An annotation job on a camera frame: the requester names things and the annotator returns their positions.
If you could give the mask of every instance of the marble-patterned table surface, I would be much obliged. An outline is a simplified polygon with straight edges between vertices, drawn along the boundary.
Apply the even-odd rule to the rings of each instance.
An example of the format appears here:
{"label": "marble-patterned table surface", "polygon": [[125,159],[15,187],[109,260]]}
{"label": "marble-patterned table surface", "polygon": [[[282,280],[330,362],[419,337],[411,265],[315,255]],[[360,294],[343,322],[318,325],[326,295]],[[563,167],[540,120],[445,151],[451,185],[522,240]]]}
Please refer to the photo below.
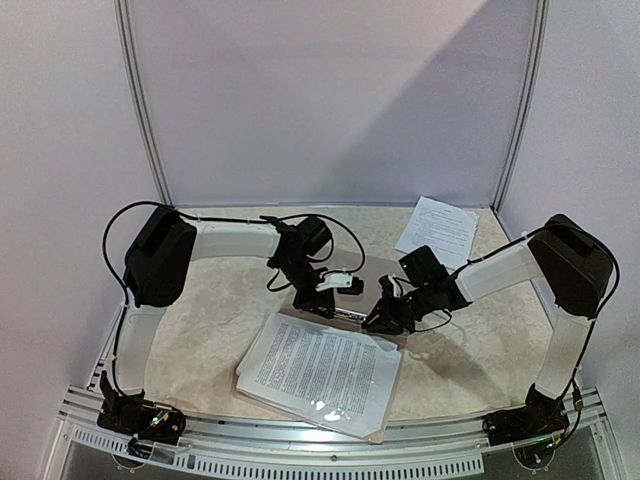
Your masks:
{"label": "marble-patterned table surface", "polygon": [[[480,219],[472,258],[507,241],[491,211],[474,211]],[[393,247],[412,209],[261,207],[194,212],[240,218],[324,213],[349,226],[368,255],[395,261],[402,255]],[[347,234],[331,228],[337,247],[357,251]],[[287,295],[266,290],[274,272],[265,262],[218,258],[191,264],[184,292],[162,319],[151,349],[145,378],[148,398],[177,400],[181,408],[214,415],[288,418],[232,393],[236,365],[265,316],[277,311]],[[459,415],[523,403],[550,336],[550,324],[528,282],[454,312],[449,325],[408,338],[389,419]]]}

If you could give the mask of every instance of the white wall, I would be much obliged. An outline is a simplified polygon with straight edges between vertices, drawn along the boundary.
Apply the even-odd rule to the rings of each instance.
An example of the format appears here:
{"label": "white wall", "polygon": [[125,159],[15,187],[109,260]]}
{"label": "white wall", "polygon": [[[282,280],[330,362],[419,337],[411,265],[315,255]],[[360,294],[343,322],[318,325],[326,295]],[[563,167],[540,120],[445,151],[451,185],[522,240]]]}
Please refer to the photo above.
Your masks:
{"label": "white wall", "polygon": [[512,234],[564,212],[622,269],[585,359],[630,478],[640,478],[640,3],[552,1],[531,115],[501,217]]}
{"label": "white wall", "polygon": [[[156,193],[112,2],[0,2],[0,44],[0,478],[29,480],[120,298],[104,224]],[[117,229],[116,260],[144,215]]]}
{"label": "white wall", "polygon": [[136,0],[173,200],[488,205],[535,0]]}

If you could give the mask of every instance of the stack of paper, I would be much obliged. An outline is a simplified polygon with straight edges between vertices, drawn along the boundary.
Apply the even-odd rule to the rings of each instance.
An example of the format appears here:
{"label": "stack of paper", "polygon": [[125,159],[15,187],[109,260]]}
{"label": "stack of paper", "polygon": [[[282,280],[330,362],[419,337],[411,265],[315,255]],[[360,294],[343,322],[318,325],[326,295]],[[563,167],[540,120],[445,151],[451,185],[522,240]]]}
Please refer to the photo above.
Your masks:
{"label": "stack of paper", "polygon": [[420,197],[396,250],[411,253],[428,245],[445,267],[455,270],[467,263],[477,225],[473,212]]}
{"label": "stack of paper", "polygon": [[238,366],[236,388],[310,423],[381,442],[400,360],[387,340],[276,313]]}

